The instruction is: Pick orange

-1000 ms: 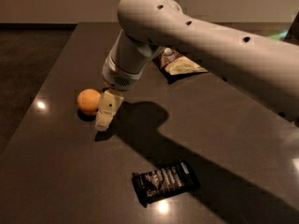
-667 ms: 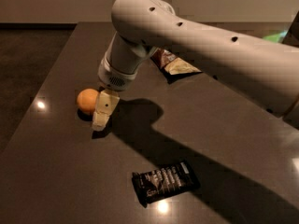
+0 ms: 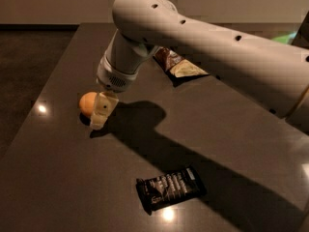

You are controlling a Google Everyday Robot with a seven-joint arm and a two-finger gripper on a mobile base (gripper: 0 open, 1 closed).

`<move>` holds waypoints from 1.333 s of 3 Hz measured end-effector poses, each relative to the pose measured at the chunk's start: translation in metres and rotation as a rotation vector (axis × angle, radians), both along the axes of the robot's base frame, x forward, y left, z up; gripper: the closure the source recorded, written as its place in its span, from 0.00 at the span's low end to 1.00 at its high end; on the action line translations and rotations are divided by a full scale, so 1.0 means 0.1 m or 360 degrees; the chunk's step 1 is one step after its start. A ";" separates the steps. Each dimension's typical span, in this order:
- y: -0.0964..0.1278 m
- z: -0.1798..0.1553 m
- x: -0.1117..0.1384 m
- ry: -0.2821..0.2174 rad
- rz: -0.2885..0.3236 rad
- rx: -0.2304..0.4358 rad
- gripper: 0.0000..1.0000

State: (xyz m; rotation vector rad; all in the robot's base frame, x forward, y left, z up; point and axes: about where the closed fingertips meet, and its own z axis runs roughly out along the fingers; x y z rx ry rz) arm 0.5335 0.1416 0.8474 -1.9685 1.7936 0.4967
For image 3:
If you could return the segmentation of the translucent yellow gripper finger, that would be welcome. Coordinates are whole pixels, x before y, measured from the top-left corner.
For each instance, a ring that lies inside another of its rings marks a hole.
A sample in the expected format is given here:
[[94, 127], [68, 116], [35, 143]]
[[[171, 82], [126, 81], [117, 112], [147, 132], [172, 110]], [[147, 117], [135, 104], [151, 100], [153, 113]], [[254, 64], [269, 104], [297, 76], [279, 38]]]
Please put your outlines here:
[[97, 93], [91, 114], [90, 127], [95, 131], [101, 130], [118, 102], [119, 99], [114, 92], [106, 91]]

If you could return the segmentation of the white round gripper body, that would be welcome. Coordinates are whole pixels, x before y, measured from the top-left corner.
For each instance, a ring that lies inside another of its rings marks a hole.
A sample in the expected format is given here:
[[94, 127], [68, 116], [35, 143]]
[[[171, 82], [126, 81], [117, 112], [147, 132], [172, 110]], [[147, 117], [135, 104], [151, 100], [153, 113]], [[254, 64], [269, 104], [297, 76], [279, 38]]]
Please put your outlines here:
[[122, 93], [135, 81], [138, 72], [124, 73], [117, 71], [103, 55], [97, 69], [97, 83], [106, 91]]

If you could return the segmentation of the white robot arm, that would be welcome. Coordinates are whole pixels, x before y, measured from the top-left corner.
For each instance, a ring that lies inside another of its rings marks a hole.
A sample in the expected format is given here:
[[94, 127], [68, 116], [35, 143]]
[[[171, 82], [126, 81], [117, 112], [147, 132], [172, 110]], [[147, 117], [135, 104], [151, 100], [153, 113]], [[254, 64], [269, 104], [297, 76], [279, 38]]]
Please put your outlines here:
[[[124, 92], [159, 46], [174, 50], [207, 73], [285, 120], [309, 129], [308, 52], [235, 30], [186, 18], [167, 0], [115, 0], [117, 31], [102, 56], [98, 83]], [[123, 107], [118, 132], [161, 170], [193, 160], [209, 186], [206, 202], [242, 232], [295, 232], [306, 220], [291, 204], [232, 170], [168, 140], [155, 144]]]

